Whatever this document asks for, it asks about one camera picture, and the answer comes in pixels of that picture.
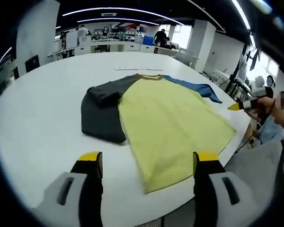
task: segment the white wall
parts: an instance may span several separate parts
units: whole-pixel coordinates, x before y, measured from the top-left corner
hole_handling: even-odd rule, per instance
[[[59,6],[54,0],[43,0],[22,18],[16,44],[20,76],[26,74],[25,62],[35,55],[39,56],[40,66],[49,62],[47,55],[52,51]]]
[[[213,70],[228,69],[227,73],[233,73],[239,62],[243,46],[244,43],[216,32],[204,71],[211,73]]]
[[[199,53],[199,60],[197,61],[197,64],[195,65],[195,70],[197,72],[202,73],[205,67],[205,64],[207,62],[211,46],[213,44],[213,39],[215,35],[216,27],[213,26],[211,23],[207,23],[205,35],[202,42],[202,47]]]
[[[195,26],[191,31],[191,36],[188,41],[187,50],[192,52],[194,56],[198,57],[201,51],[203,39],[205,36],[207,21],[195,20]]]
[[[277,97],[281,91],[284,91],[284,73],[279,70],[275,79],[274,97]]]
[[[251,51],[251,57],[254,57],[256,50],[254,50],[254,48],[252,47]],[[249,61],[247,62],[246,71],[246,76],[248,77],[249,81],[254,81],[258,76],[262,76],[266,81],[269,75],[273,76],[274,78],[276,78],[278,75],[279,65],[263,52],[260,53],[260,60],[257,60],[256,65],[252,71],[249,70],[251,64],[252,59],[249,59]]]
[[[78,24],[78,27],[84,25],[86,29],[88,29],[92,34],[94,34],[95,29],[102,29],[105,26],[117,25],[119,22],[98,22],[98,23],[89,23],[89,24]],[[127,26],[132,23],[123,23],[121,26]],[[144,24],[140,24],[143,27],[147,28],[146,34],[147,36],[154,37],[156,32],[159,30],[159,26],[148,26]]]
[[[189,39],[191,37],[192,34],[192,26],[190,25],[184,25],[181,26],[181,30],[180,32],[174,32],[171,41],[175,44],[179,44],[179,47],[186,49]]]
[[[159,26],[147,26],[147,31],[145,35],[154,37],[158,31],[159,31]]]

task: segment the t-shirt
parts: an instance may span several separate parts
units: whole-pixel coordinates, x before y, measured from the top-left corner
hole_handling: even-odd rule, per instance
[[[91,87],[82,100],[82,132],[128,139],[145,192],[168,187],[193,174],[194,151],[219,154],[236,134],[202,98],[204,86],[135,74]]]
[[[86,28],[81,27],[81,28],[79,28],[79,30],[78,30],[78,38],[79,38],[79,37],[86,36],[88,33],[89,33],[89,31],[88,31]]]
[[[273,139],[282,139],[284,129],[281,125],[275,123],[273,116],[269,116],[263,126],[258,131],[260,133],[259,140],[255,141],[256,146],[265,144]]]
[[[163,41],[164,41],[164,38],[166,38],[166,34],[165,34],[165,32],[163,32],[163,31],[158,31],[158,32],[155,34],[155,37],[156,37],[155,43],[163,42]]]

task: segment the desk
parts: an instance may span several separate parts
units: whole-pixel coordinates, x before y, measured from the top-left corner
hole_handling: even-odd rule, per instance
[[[91,41],[87,45],[79,45],[73,48],[60,50],[57,52],[53,52],[49,54],[47,57],[53,57],[53,60],[59,60],[59,55],[62,53],[66,53],[67,51],[73,51],[74,55],[81,55],[87,53],[94,53],[95,46],[108,45],[110,51],[109,52],[127,52],[127,51],[136,51],[136,52],[149,52],[149,53],[158,53],[168,56],[174,56],[178,50],[170,50],[163,47],[149,46],[144,44],[139,44],[135,42],[126,42],[119,41],[116,39],[107,39],[107,40],[97,40]]]
[[[229,111],[235,102],[192,68],[166,55],[107,52],[75,56],[46,64],[20,77],[0,98],[0,161],[16,195],[36,207],[44,190],[76,160],[92,151],[103,152],[101,216],[104,226],[132,227],[166,215],[193,198],[190,177],[168,188],[144,194],[130,146],[116,145],[81,132],[81,102],[91,86],[152,70],[115,70],[115,66],[148,65],[193,83],[208,83],[222,104],[209,102],[237,133],[221,152],[223,166],[240,144],[250,118]]]

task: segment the black ceiling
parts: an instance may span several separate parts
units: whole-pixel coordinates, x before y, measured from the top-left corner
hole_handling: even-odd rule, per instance
[[[226,35],[236,38],[242,42],[246,40],[248,32],[231,0],[194,0],[194,2],[201,8],[203,8],[208,14],[210,14],[225,29]],[[100,18],[101,13],[104,12],[117,13],[116,17],[139,19],[154,22],[157,24],[176,24],[175,22],[166,20],[158,16],[128,10],[103,9],[80,12],[64,17],[62,16],[62,14],[72,11],[98,7],[124,7],[141,9],[173,18],[185,25],[193,25],[195,19],[208,20],[217,27],[217,30],[221,30],[217,23],[215,23],[209,16],[207,16],[204,12],[202,12],[187,0],[61,1],[57,26],[61,26],[62,30],[69,27],[78,26],[79,23],[77,23],[77,21],[91,18]]]

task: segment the person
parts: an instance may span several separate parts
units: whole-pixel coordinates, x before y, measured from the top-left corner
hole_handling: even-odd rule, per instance
[[[163,48],[167,48],[167,49],[171,49],[170,45],[167,44],[167,42],[170,40],[169,37],[166,37],[163,39],[162,42],[160,42],[160,47],[163,47]]]
[[[60,36],[60,39],[61,39],[61,45],[62,45],[62,50],[64,50],[66,48],[66,34],[68,33],[67,32],[63,32]]]
[[[281,92],[278,96],[278,100],[280,100],[280,108],[284,109],[284,92]],[[248,126],[248,129],[245,133],[244,138],[249,140],[251,146],[257,147],[259,145],[265,144],[273,139],[282,139],[284,137],[284,129],[281,125],[275,122],[275,119],[269,113],[268,117],[265,120],[262,127],[257,131],[254,130],[251,125]]]
[[[81,27],[78,30],[78,38],[83,37],[83,36],[87,36],[89,33],[89,31],[85,28],[84,25],[81,25]]]
[[[107,26],[104,27],[104,30],[101,32],[101,34],[105,38],[108,36],[108,27]]]
[[[164,42],[164,39],[166,39],[165,29],[162,29],[161,31],[158,31],[155,34],[155,44],[158,45],[158,43]]]
[[[263,97],[258,99],[257,102],[259,106],[265,108],[266,113],[270,113],[275,118],[275,123],[281,125],[284,129],[284,109],[276,105],[276,100]],[[265,212],[251,226],[278,226],[282,222],[284,223],[284,182]]]
[[[275,80],[272,75],[269,75],[266,79],[266,84],[268,87],[275,88]]]

